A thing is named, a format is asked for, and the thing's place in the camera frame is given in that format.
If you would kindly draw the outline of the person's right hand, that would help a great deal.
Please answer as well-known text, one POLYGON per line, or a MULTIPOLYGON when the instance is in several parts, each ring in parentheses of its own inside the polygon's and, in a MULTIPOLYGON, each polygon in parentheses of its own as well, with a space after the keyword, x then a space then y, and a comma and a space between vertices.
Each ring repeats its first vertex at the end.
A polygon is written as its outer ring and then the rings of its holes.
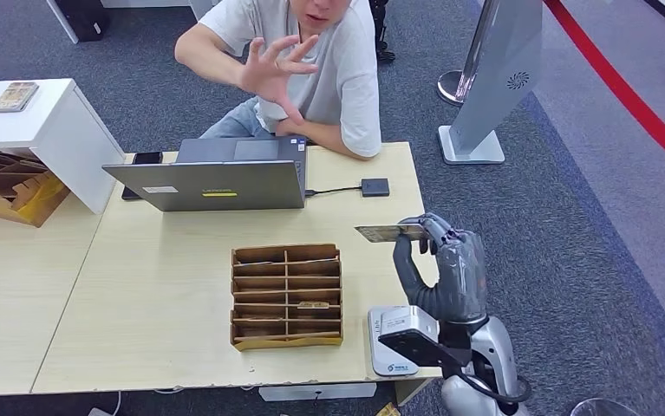
POLYGON ((310 75, 318 70, 316 64, 302 62, 318 39, 319 35, 312 35, 305 41, 299 35, 286 36, 272 42, 261 53, 264 39, 254 38, 241 71, 239 86, 277 104, 292 121, 301 124, 303 117, 288 95, 288 81, 292 75, 310 75))

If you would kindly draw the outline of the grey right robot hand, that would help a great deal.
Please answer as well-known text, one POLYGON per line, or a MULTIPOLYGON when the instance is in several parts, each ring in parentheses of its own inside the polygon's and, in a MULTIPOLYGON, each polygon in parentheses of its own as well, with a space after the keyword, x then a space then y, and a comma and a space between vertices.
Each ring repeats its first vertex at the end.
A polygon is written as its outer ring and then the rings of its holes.
POLYGON ((445 219, 426 212, 397 224, 419 225, 420 253, 435 257, 439 278, 424 283, 412 259, 410 238, 399 234, 394 245, 394 266, 408 303, 438 321, 469 324, 486 318, 486 262, 480 236, 453 228, 445 219))

